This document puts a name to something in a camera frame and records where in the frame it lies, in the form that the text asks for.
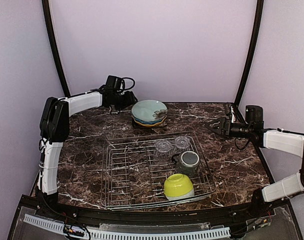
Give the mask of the light green flower plate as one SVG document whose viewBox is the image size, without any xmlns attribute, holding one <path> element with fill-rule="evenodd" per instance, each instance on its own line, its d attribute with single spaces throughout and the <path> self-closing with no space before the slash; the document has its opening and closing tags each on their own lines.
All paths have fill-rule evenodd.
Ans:
<svg viewBox="0 0 304 240">
<path fill-rule="evenodd" d="M 134 118 L 143 122 L 154 122 L 167 116 L 167 106 L 154 99 L 141 100 L 135 103 L 131 109 Z"/>
</svg>

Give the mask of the blue dotted plate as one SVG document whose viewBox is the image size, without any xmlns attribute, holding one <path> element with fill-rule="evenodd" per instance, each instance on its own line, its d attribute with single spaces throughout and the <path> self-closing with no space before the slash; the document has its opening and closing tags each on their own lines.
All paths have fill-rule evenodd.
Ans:
<svg viewBox="0 0 304 240">
<path fill-rule="evenodd" d="M 162 118 L 162 119 L 159 119 L 159 120 L 155 120 L 155 121 L 142 121 L 138 118 L 135 118 L 135 117 L 132 117 L 132 119 L 136 122 L 140 122 L 140 123 L 143 123 L 143 124 L 155 124 L 155 123 L 159 123 L 159 122 L 164 122 L 166 120 L 166 117 Z"/>
</svg>

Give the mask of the yellow dotted plate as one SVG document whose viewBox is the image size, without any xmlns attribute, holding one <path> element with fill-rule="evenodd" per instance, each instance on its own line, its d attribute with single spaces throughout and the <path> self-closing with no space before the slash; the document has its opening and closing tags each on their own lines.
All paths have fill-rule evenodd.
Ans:
<svg viewBox="0 0 304 240">
<path fill-rule="evenodd" d="M 155 124 L 144 124 L 144 123 L 141 123 L 141 122 L 134 121 L 134 124 L 137 124 L 138 126 L 144 127 L 144 128 L 153 128 L 153 127 L 158 127 L 158 126 L 162 125 L 163 123 L 162 122 L 157 122 Z"/>
</svg>

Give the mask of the grey mug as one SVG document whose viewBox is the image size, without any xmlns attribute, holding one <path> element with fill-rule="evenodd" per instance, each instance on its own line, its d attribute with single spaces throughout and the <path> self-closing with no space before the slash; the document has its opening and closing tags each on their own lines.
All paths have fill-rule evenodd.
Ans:
<svg viewBox="0 0 304 240">
<path fill-rule="evenodd" d="M 187 175 L 189 178 L 196 176 L 200 165 L 199 155 L 190 150 L 174 154 L 171 161 L 178 173 Z"/>
</svg>

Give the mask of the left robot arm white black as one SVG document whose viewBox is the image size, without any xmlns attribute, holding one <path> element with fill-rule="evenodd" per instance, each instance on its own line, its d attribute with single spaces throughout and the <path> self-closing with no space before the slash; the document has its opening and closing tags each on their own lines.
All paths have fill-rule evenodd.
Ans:
<svg viewBox="0 0 304 240">
<path fill-rule="evenodd" d="M 135 86 L 131 77 L 110 75 L 99 88 L 70 97 L 50 97 L 40 120 L 41 139 L 39 150 L 38 191 L 42 195 L 58 194 L 57 173 L 63 143 L 70 134 L 70 117 L 93 108 L 105 107 L 116 111 L 123 110 L 138 100 L 131 89 Z"/>
</svg>

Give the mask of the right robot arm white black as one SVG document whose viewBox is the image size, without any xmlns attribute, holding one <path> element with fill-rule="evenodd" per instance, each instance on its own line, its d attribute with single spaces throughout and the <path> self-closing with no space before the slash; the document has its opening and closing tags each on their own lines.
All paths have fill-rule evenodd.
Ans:
<svg viewBox="0 0 304 240">
<path fill-rule="evenodd" d="M 264 128 L 263 108 L 247 105 L 245 123 L 235 123 L 233 118 L 220 117 L 205 124 L 217 135 L 247 139 L 260 148 L 277 150 L 301 158 L 301 169 L 282 180 L 255 190 L 252 203 L 259 205 L 304 193 L 304 133 L 281 128 Z"/>
</svg>

